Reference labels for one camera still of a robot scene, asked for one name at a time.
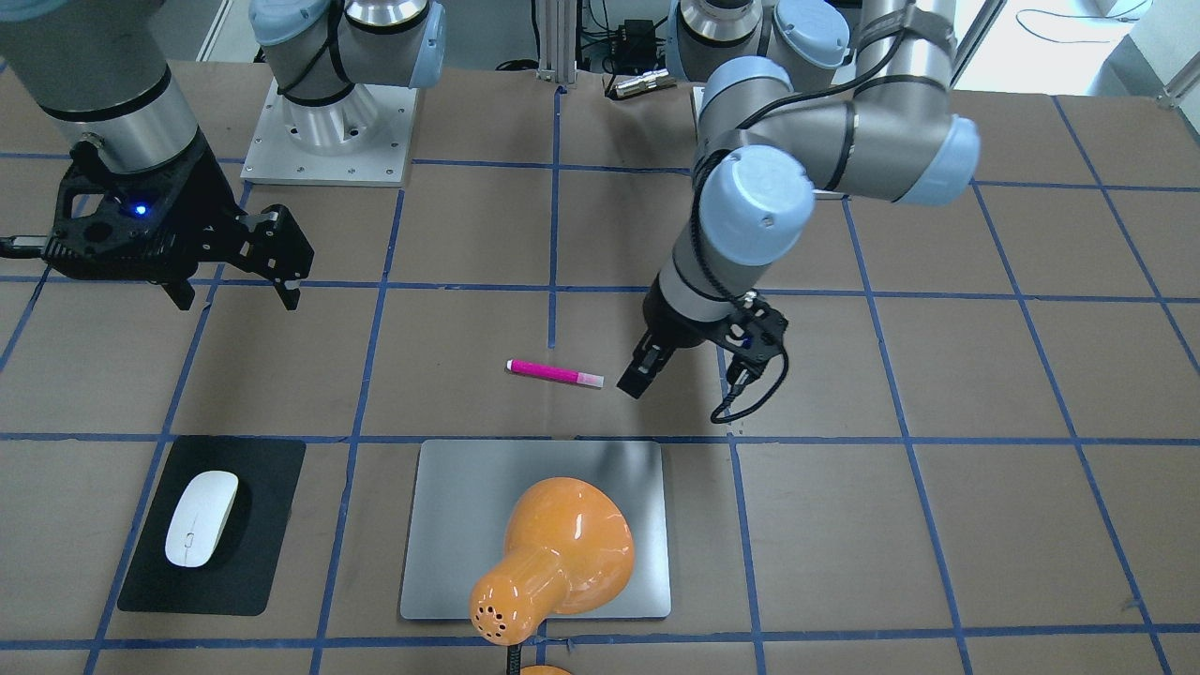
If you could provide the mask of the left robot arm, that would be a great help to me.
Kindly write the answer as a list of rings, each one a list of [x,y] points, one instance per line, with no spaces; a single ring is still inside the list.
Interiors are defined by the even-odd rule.
[[[674,1],[666,64],[698,83],[692,202],[643,303],[619,389],[642,398],[678,350],[731,353],[738,395],[786,353],[758,279],[799,240],[818,193],[955,201],[979,162],[950,112],[953,1],[865,1],[856,30],[827,1]]]

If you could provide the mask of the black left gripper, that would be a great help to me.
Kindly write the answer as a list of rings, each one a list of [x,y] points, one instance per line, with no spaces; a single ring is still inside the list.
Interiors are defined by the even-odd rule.
[[[631,362],[617,381],[617,388],[638,400],[676,350],[698,346],[719,322],[727,321],[734,312],[734,307],[725,303],[716,310],[716,319],[690,319],[668,303],[660,282],[653,282],[642,303],[646,333],[632,350]]]

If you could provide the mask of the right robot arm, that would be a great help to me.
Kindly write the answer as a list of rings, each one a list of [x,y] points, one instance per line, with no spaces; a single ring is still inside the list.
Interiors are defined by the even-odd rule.
[[[6,235],[5,258],[74,280],[144,281],[178,307],[202,263],[265,277],[295,310],[314,251],[292,211],[251,214],[172,74],[146,17],[155,1],[5,1],[2,56],[68,141],[46,235]],[[384,132],[372,88],[431,88],[446,16],[437,1],[253,1],[274,68],[276,127],[308,166],[350,157]]]

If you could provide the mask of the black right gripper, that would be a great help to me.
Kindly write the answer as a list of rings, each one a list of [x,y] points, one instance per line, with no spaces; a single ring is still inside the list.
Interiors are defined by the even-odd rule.
[[[52,269],[77,280],[150,281],[190,311],[197,265],[223,262],[265,277],[287,310],[298,309],[314,249],[287,207],[239,208],[204,133],[178,157],[132,174],[109,171],[101,147],[85,135],[71,149],[42,247]]]

